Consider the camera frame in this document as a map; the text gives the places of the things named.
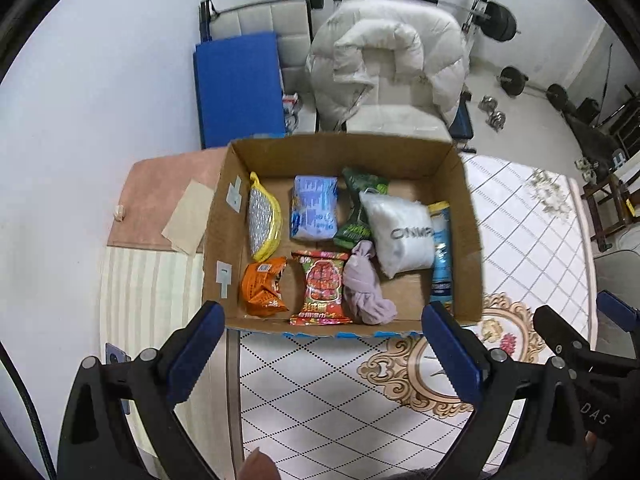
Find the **white plastic bag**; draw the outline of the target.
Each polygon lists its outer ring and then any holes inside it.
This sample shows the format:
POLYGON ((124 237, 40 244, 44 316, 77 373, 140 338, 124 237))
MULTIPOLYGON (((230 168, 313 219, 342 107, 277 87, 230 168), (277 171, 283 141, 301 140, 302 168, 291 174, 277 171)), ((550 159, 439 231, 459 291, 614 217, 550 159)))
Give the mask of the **white plastic bag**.
POLYGON ((431 269, 435 241, 427 206, 372 192, 360 192, 359 198, 386 278, 391 280, 396 274, 431 269))

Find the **open cardboard box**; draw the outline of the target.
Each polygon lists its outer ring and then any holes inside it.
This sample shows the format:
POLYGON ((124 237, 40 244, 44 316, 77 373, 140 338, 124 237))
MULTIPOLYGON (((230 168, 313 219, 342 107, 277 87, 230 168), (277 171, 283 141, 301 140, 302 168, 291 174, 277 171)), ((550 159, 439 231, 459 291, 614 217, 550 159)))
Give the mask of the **open cardboard box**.
POLYGON ((418 332, 483 313, 463 162, 445 142, 316 133, 233 142, 209 211, 202 297, 253 332, 418 332))

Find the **chrome dumbbell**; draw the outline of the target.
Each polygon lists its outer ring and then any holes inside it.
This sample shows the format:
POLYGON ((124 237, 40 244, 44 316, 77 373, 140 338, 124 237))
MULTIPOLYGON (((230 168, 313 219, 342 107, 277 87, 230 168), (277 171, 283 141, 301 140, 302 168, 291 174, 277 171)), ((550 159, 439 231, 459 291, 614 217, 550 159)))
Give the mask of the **chrome dumbbell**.
POLYGON ((506 124, 506 114, 498 110, 498 101, 493 96, 483 96, 478 108, 487 115, 486 124, 495 131, 500 131, 506 124))

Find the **yellow silver scrubber mitt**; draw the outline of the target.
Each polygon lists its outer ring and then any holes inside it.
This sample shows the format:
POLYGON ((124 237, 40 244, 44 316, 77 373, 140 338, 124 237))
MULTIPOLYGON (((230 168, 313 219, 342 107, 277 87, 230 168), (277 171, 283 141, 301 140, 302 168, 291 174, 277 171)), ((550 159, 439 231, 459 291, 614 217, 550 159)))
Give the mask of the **yellow silver scrubber mitt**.
POLYGON ((250 173, 248 200, 248 244, 256 262, 269 259, 278 249, 282 232, 282 211, 278 200, 260 183, 255 171, 250 173))

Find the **pink rug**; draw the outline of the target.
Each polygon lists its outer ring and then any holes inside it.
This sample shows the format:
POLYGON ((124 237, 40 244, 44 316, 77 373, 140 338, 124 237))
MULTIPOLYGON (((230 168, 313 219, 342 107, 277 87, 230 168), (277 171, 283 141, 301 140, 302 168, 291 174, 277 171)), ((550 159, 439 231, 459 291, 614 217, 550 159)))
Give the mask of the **pink rug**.
POLYGON ((162 231, 188 184, 194 180, 214 190, 226 148, 140 160, 131 167, 118 206, 122 221, 114 221, 107 246, 170 252, 162 231))

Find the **light blue snack packet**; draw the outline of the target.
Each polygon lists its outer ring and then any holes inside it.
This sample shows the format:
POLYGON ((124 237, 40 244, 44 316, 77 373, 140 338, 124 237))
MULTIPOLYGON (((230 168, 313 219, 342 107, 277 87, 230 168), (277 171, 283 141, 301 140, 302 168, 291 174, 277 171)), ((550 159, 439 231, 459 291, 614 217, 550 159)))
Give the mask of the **light blue snack packet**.
POLYGON ((292 189, 290 237, 330 240, 337 233, 337 178, 296 176, 292 189))

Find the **white patterned tablecloth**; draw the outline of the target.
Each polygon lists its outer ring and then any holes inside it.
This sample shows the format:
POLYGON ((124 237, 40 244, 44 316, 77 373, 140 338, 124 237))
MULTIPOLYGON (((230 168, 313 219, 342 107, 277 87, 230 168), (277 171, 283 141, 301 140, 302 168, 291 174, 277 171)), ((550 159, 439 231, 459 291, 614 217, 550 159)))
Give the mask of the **white patterned tablecloth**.
POLYGON ((235 454, 260 451, 285 479, 386 479, 434 468, 489 398, 499 365, 539 386, 560 362, 534 329, 550 306, 597 338, 585 213, 574 180, 516 162, 464 161, 480 222, 480 320, 418 305, 416 330, 235 337, 235 454))

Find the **orange snack packet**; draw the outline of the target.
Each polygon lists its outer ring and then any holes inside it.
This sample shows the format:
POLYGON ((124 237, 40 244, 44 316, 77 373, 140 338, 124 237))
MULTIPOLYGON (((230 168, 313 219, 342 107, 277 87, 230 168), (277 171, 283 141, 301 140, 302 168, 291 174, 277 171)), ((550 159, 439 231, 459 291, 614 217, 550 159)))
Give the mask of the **orange snack packet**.
POLYGON ((241 296, 248 315, 270 318, 288 310, 280 289, 280 279, 287 266, 288 259, 285 257, 270 258, 247 266, 241 282, 241 296))

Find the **beige paper sheet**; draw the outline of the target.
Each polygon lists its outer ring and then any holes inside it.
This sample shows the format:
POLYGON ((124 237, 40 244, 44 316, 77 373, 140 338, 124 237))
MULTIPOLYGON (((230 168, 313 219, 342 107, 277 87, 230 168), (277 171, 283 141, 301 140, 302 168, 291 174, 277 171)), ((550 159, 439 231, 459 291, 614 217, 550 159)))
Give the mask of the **beige paper sheet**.
POLYGON ((172 212, 162 235, 176 252, 194 256, 203 239, 215 191, 191 180, 172 212))

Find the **red snack packet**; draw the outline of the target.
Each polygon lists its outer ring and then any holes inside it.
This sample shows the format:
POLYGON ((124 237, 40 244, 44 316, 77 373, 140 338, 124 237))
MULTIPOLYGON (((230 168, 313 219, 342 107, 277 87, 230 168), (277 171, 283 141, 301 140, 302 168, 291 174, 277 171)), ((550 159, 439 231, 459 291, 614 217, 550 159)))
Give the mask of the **red snack packet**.
POLYGON ((343 309, 343 271, 349 254, 326 250, 298 250, 292 257, 302 266, 305 278, 303 307, 290 317, 294 326, 350 324, 343 309))

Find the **blue folded mat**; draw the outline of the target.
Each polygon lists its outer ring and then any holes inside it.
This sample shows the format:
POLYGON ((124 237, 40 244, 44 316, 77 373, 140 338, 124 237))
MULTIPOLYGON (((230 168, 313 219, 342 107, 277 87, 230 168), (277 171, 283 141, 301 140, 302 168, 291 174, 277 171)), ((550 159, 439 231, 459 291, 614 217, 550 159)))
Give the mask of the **blue folded mat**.
POLYGON ((202 148, 286 133, 277 35, 204 41, 193 55, 202 148))

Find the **white weight rack frame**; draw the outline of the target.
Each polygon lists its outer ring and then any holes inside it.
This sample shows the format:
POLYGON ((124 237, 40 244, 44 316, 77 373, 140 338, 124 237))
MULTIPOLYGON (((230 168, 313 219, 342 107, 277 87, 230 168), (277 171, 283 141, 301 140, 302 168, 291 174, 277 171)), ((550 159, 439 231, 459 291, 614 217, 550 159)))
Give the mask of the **white weight rack frame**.
POLYGON ((462 32, 465 39, 466 53, 471 55, 474 42, 480 34, 480 22, 482 15, 486 10, 488 0, 473 0, 471 9, 466 14, 466 18, 462 23, 462 32))

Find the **mauve cloth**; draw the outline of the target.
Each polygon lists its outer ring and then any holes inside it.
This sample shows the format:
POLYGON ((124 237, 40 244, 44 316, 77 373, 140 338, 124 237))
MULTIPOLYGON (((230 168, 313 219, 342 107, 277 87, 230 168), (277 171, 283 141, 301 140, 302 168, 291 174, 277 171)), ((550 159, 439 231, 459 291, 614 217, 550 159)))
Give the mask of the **mauve cloth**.
POLYGON ((378 272, 372 263, 374 257, 374 244, 360 240, 344 266, 343 295, 349 315, 357 323, 385 325, 396 318, 397 308, 392 300, 383 297, 378 272))

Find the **dark wooden stool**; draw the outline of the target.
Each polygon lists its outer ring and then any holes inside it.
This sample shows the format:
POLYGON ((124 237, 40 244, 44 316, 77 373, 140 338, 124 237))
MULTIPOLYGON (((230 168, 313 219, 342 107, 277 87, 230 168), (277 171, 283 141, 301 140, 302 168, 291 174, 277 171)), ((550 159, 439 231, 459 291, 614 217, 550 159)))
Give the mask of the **dark wooden stool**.
POLYGON ((620 232, 639 223, 639 155, 613 171, 585 159, 580 172, 585 180, 580 197, 590 215, 591 240, 599 252, 607 252, 620 232))

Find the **blue tube packet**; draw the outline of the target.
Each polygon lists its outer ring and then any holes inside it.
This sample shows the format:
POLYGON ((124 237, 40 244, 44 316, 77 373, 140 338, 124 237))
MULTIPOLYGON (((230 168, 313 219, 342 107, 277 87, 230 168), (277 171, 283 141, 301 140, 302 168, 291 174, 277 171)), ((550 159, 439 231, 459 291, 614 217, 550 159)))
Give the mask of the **blue tube packet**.
POLYGON ((450 205, 446 200, 428 206, 434 230, 434 263, 430 301, 439 301, 454 313, 450 250, 450 205))

